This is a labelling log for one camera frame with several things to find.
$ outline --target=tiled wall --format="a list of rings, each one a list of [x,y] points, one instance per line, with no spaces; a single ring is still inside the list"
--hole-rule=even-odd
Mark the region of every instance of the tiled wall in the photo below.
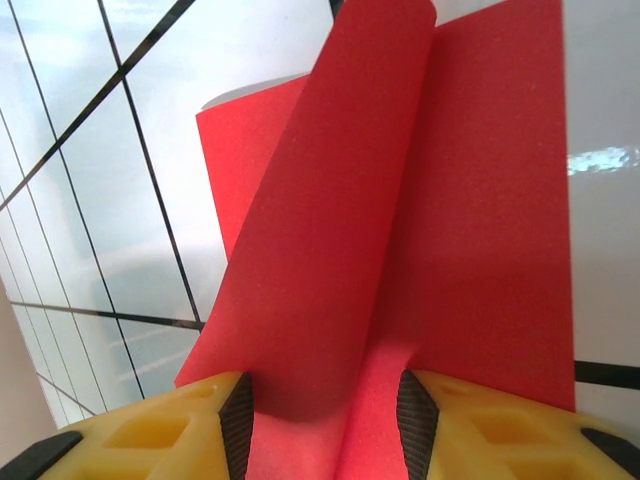
[[[498,1],[434,3],[443,23]],[[309,70],[332,19],[326,0],[7,2],[0,275],[63,425],[172,388],[225,268],[194,116]],[[640,3],[563,4],[577,407],[640,440]]]
[[[326,0],[0,0],[0,275],[59,426],[173,387],[226,266],[195,114]]]

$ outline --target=hexagonal cutout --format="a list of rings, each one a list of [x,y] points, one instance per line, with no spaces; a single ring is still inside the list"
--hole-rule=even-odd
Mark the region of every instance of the hexagonal cutout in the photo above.
[[[471,422],[489,443],[524,445],[549,443],[551,439],[526,414],[514,411],[477,413]]]
[[[107,448],[170,448],[189,424],[187,416],[146,414],[130,419],[105,443]]]

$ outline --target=yellow plastic part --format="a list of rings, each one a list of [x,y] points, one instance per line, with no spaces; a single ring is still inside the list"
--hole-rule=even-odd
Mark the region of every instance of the yellow plastic part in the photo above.
[[[580,433],[590,427],[619,435],[598,420],[413,373],[440,410],[427,480],[633,480]]]
[[[66,427],[83,440],[40,478],[228,479],[218,412],[240,376],[217,375]]]

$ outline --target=black rubber grip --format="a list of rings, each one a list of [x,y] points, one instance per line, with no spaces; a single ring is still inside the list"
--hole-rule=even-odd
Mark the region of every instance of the black rubber grip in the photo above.
[[[440,410],[416,376],[405,370],[400,377],[396,418],[409,480],[425,480],[438,428]]]
[[[640,480],[640,449],[638,447],[624,438],[595,428],[583,428],[580,431],[620,468],[626,470],[636,480]]]
[[[34,443],[0,468],[0,480],[36,480],[81,440],[80,432],[64,432]]]
[[[229,478],[244,480],[253,434],[253,385],[248,373],[240,377],[219,415]]]

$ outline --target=red cardstock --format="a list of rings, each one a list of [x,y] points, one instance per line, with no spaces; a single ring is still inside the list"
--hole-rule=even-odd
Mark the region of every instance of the red cardstock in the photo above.
[[[407,367],[574,407],[561,2],[433,25],[350,0],[306,80],[198,116],[230,260],[176,383],[253,374],[248,478],[406,478]]]

